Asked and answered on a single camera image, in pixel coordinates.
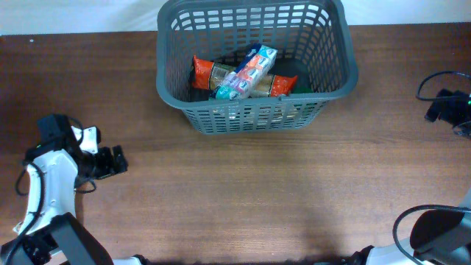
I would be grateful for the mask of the red pasta packet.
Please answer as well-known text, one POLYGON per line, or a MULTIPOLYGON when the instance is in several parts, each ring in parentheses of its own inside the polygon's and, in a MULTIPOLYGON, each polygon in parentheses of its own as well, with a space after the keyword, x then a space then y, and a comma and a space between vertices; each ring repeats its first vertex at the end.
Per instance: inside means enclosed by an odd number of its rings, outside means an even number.
MULTIPOLYGON (((201 91, 214 91, 220 81, 236 67, 213 61, 202 60, 193 56, 189 77, 191 87, 201 91)), ((297 83, 297 76, 282 77, 267 74, 254 88, 249 97, 263 98, 288 96, 297 83)))

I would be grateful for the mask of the grey plastic basket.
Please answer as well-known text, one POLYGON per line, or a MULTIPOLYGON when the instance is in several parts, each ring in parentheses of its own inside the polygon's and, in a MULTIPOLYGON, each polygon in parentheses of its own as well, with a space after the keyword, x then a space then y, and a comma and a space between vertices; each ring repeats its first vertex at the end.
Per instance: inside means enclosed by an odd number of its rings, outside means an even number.
POLYGON ((157 92, 206 135, 304 127, 329 101, 348 95, 357 81, 358 67, 340 1, 176 0, 166 2, 158 12, 157 92), (209 100, 208 92, 191 87, 193 56, 236 66, 253 43, 277 50, 273 74, 297 76, 296 84, 313 91, 291 122, 244 126, 244 109, 295 105, 298 95, 209 100))

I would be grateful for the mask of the green lidded seasoning jar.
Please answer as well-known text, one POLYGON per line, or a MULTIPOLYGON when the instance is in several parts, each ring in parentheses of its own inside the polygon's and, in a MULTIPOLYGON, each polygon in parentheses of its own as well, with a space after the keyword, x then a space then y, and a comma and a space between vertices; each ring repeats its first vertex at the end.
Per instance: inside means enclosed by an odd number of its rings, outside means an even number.
POLYGON ((291 95, 292 96, 300 96, 299 98, 296 98, 296 104, 295 106, 300 106, 301 104, 305 103, 308 99, 309 96, 313 93, 311 87, 308 87, 307 85, 303 84, 296 84, 292 90, 291 90, 291 95))

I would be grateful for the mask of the colourful tissue pack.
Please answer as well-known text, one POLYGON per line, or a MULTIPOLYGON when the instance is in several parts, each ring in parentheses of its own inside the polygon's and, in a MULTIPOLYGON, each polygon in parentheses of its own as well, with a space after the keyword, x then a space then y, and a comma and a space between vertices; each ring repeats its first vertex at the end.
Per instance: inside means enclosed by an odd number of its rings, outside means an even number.
POLYGON ((255 43, 247 50, 245 58, 216 86, 209 96, 212 99, 246 99, 275 64, 277 50, 255 43))

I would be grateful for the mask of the beige snack bag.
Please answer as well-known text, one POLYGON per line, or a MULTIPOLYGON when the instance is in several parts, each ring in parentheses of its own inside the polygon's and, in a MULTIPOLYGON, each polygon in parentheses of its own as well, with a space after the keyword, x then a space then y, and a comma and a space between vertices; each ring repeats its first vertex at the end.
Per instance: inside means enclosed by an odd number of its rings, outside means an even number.
POLYGON ((244 109, 244 126, 280 126, 282 123, 293 121, 301 111, 301 105, 282 105, 274 107, 262 105, 258 109, 244 109))

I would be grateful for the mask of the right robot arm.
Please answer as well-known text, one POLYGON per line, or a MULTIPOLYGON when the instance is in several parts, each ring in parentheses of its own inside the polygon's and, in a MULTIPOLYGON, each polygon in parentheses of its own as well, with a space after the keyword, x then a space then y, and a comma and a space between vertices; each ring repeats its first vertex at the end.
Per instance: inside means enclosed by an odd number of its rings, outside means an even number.
MULTIPOLYGON (((470 137, 470 95, 442 89, 425 114, 425 119, 446 121, 457 135, 470 137)), ((393 225, 394 243, 387 247, 368 246, 342 261, 343 264, 469 264, 470 192, 458 207, 420 205, 402 213, 393 225), (399 240, 400 221, 422 211, 409 238, 399 240)))

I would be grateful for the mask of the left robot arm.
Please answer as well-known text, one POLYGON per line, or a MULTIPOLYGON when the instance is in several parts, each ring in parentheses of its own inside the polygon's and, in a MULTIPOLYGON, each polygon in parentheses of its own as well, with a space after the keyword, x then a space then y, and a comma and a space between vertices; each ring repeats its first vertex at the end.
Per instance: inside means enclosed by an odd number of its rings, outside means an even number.
POLYGON ((84 128, 67 115, 38 120, 40 141, 28 149, 22 174, 29 177, 28 203, 17 236, 1 246, 3 264, 47 264, 64 254, 66 264, 141 265, 142 255, 111 258, 107 250, 79 222, 76 195, 81 187, 127 171, 121 146, 100 146, 98 127, 84 128))

